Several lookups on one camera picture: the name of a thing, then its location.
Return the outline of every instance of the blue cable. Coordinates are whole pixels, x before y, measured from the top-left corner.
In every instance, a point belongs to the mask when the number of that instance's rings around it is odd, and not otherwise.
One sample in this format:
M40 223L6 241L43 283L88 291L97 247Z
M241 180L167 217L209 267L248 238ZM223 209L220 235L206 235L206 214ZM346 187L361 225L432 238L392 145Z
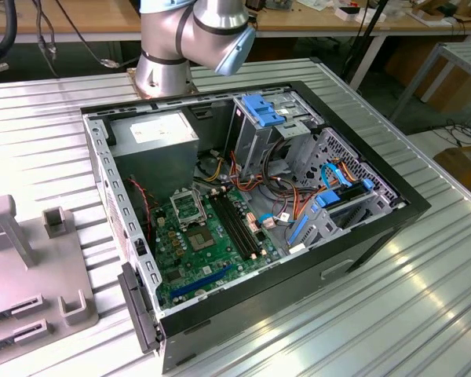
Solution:
M334 172L334 174L337 176L338 180L340 181L342 185L345 185L347 187L352 186L352 183L347 181L347 179L345 179L344 174L342 174L340 169L338 169L333 163L325 163L321 167L321 179L323 180L323 183L325 184L327 189L331 187L330 182L328 181L328 177L327 177L327 169L331 169Z
M258 219L258 222L262 223L264 222L264 220L267 220L268 218L273 218L274 215L273 214L263 214L262 216L260 216L260 218Z

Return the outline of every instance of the blue tab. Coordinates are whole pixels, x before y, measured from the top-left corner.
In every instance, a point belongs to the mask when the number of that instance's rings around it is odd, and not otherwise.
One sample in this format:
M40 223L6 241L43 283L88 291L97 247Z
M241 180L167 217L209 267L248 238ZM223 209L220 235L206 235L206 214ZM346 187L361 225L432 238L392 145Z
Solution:
M340 197L333 191L321 192L316 195L316 202L324 208L340 200Z
M368 178L363 179L363 186L367 188L368 191L371 191L375 187L374 182Z
M276 126L286 122L286 118L278 115L272 104L267 102L260 94L243 96L243 103L250 113L258 119L262 127Z
M291 235L290 240L288 240L289 245L291 245L295 241L295 239L298 236L298 233L300 233L300 231L302 230L302 228L304 227L304 225L305 225L305 223L307 222L308 219L309 219L309 216L307 216L306 214L304 215L303 218L301 218L300 222L298 223L297 228L295 229L295 231Z

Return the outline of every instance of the blue pcie slot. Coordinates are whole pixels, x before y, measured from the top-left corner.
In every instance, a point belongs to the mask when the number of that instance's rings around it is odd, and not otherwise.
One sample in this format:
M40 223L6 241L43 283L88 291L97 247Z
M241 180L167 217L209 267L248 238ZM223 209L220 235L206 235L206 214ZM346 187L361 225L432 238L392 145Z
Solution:
M224 267L217 273L212 273L209 276L203 277L202 279L199 279L197 281L194 281L193 283L190 283L189 285L185 285L184 287L175 289L174 291L170 292L170 297L175 298L178 296L186 295L187 293L190 293L192 291L197 291L199 288L211 284L225 276L227 271L229 271L234 265L228 265L227 267Z
M309 216L307 214L304 215L303 218L301 218L300 223L298 224L298 227L295 229L295 231L290 237L290 240L288 241L289 244L292 244L295 241L295 238L297 238L298 233L301 232L302 228L304 227L308 219L309 219Z

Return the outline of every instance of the motherboard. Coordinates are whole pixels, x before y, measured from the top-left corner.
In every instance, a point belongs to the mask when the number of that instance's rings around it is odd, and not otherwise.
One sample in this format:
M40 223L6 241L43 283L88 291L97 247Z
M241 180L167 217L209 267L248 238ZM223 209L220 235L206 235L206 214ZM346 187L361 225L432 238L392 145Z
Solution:
M265 267L281 258L237 190L201 196L183 191L156 207L157 290L164 309Z

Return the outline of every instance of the table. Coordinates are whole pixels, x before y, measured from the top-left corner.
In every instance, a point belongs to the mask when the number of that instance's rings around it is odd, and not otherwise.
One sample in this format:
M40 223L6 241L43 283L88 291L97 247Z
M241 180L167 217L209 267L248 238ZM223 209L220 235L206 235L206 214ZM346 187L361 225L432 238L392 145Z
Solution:
M398 115L404 110L404 107L410 100L412 94L414 91L416 91L422 80L425 78L439 57L444 57L448 60L447 66L450 65L454 67L456 65L471 75L471 43L436 44L428 58L425 60L424 64L419 68L410 84L401 94L394 111L389 117L391 122L394 122ZM466 122L471 123L471 114L468 118L468 121Z
M201 91L302 80L431 204L365 266L182 365L175 375L471 375L471 195L322 64L193 70ZM0 366L4 375L159 375L117 284L79 107L136 100L125 74L0 85L0 192L20 218L74 211L100 321Z
M72 17L77 28L88 41L129 41L140 40L140 18L134 11L129 0L61 0ZM18 19L18 43L36 43L35 18L36 10L28 0L16 2ZM42 0L43 9L51 19L56 31L58 42L78 42L59 7L54 0ZM0 13L0 40L5 25L5 16ZM333 9L317 12L301 3L295 2L290 12L263 9L258 14L259 38L289 37L341 37L355 36L360 24L355 21L345 22L334 15ZM405 15L398 20L388 20L377 25L370 47L353 76L350 86L357 90L368 72L378 51L388 36L418 35L466 35L471 42L471 24L460 26L427 27L411 16ZM430 98L434 90L441 84L450 70L444 71L440 80L436 80L432 90L428 90L426 98Z

